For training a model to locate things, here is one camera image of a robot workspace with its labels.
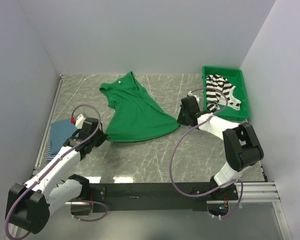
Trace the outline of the green tank top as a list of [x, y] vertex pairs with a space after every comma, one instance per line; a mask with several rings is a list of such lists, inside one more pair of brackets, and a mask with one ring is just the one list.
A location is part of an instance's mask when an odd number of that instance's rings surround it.
[[99, 91], [107, 98], [108, 107], [114, 109], [105, 131], [110, 142], [148, 141], [180, 127], [148, 94], [132, 71], [113, 83], [102, 83]]

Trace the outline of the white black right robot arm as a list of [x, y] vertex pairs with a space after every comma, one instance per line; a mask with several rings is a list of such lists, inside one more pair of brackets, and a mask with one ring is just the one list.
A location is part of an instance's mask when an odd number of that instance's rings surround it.
[[209, 191], [192, 197], [211, 195], [220, 200], [227, 194], [227, 188], [238, 180], [244, 171], [264, 158], [264, 151], [253, 126], [222, 119], [210, 111], [201, 111], [194, 96], [181, 99], [177, 122], [191, 126], [193, 130], [206, 131], [223, 141], [226, 162], [209, 183]]

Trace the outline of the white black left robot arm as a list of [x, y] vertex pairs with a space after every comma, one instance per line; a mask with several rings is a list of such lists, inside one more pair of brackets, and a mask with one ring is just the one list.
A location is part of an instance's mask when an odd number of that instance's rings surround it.
[[60, 184], [63, 175], [99, 147], [107, 138], [99, 119], [79, 116], [72, 119], [77, 130], [69, 137], [55, 158], [24, 184], [13, 185], [8, 192], [5, 214], [5, 232], [9, 224], [29, 233], [39, 233], [50, 216], [71, 200], [88, 204], [92, 208], [93, 190], [90, 181], [80, 175], [70, 176]]

